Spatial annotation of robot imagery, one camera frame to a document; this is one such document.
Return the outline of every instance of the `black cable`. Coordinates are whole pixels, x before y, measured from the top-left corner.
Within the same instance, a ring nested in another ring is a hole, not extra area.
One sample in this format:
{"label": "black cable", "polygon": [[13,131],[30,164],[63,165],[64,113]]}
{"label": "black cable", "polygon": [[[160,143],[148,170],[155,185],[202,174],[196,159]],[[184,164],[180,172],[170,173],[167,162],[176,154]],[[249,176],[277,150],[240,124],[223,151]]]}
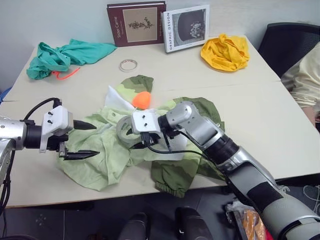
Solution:
{"label": "black cable", "polygon": [[40,108],[42,105],[45,105],[46,103],[49,103],[53,101],[53,108],[61,105],[61,101],[59,98],[57,97],[50,97],[42,102],[40,102],[39,104],[37,104],[34,108],[32,108],[28,113],[27,115],[25,115],[24,119],[23,120],[28,120],[28,118],[31,116],[31,114],[33,114],[38,108]]}
{"label": "black cable", "polygon": [[166,147],[168,148],[168,150],[171,152],[172,149],[171,149],[171,146],[170,146],[170,143],[169,143],[169,140],[168,140],[168,137],[166,135],[165,132],[162,132],[163,133],[163,137],[164,137],[164,141],[165,141],[165,144],[166,144]]}
{"label": "black cable", "polygon": [[2,230],[2,237],[4,238],[7,235],[7,216],[6,210],[3,210],[3,230]]}
{"label": "black cable", "polygon": [[182,154],[182,153],[193,153],[193,154],[198,154],[204,159],[208,160],[207,156],[197,152],[197,151],[192,151],[192,150],[179,150],[179,151],[159,151],[154,148],[152,148],[149,144],[146,145],[148,149],[150,149],[152,152],[155,152],[157,154]]}
{"label": "black cable", "polygon": [[13,150],[11,153],[10,164],[6,170],[6,176],[3,181],[3,189],[2,189],[1,198],[0,198],[0,215],[4,212],[7,206],[7,203],[9,201],[10,189],[11,189],[10,173],[11,173],[12,165],[14,163],[15,153],[16,153],[15,150]]}
{"label": "black cable", "polygon": [[[186,138],[189,139],[188,135],[186,135],[184,132],[182,131],[178,131],[179,133],[181,133],[182,135],[184,135]],[[200,152],[197,151],[193,151],[193,150],[175,150],[175,151],[159,151],[157,149],[154,149],[153,147],[150,146],[150,136],[149,133],[147,132],[142,132],[141,133],[141,138],[144,141],[146,147],[148,149],[150,149],[152,152],[155,152],[157,154],[181,154],[181,153],[193,153],[193,154],[198,154],[201,157],[203,157],[204,159],[208,160],[208,157]]]}

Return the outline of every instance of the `dark red book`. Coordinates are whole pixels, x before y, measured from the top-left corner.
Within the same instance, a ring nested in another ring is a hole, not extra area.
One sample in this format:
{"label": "dark red book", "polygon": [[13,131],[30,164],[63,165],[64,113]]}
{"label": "dark red book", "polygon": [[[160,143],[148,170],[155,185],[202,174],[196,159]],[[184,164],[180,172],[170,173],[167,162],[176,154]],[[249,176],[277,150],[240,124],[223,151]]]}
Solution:
{"label": "dark red book", "polygon": [[126,47],[163,43],[161,13],[165,11],[165,1],[108,4],[114,44]]}

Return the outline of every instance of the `orange string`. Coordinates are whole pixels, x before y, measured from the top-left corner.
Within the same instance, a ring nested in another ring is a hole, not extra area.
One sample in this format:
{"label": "orange string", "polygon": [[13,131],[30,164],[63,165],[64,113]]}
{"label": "orange string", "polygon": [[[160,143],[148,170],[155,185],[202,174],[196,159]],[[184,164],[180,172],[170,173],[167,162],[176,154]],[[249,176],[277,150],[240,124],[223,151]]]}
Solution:
{"label": "orange string", "polygon": [[70,74],[66,75],[66,76],[63,76],[63,77],[59,77],[59,74],[61,73],[60,71],[52,71],[51,73],[53,75],[56,75],[56,79],[58,80],[65,80],[69,77],[71,77],[73,74],[75,74],[78,70],[80,69],[80,67],[78,67],[76,70],[74,70],[73,72],[71,72]]}

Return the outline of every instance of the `book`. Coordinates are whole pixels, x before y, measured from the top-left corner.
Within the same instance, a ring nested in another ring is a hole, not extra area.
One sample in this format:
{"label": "book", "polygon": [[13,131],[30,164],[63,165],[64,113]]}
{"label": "book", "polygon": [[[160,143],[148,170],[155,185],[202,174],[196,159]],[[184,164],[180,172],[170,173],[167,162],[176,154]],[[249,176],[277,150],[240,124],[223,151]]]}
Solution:
{"label": "book", "polygon": [[201,5],[163,12],[165,51],[204,44],[209,38],[209,10],[209,5]]}
{"label": "book", "polygon": [[108,4],[107,12],[117,47],[164,42],[161,13],[165,1]]}

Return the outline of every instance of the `person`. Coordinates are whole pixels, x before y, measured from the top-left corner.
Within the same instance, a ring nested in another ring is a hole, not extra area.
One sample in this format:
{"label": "person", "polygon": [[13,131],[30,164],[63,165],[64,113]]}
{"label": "person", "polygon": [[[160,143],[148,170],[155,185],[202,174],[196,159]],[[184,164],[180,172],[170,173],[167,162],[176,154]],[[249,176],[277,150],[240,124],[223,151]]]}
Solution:
{"label": "person", "polygon": [[281,77],[310,122],[320,121],[320,42]]}

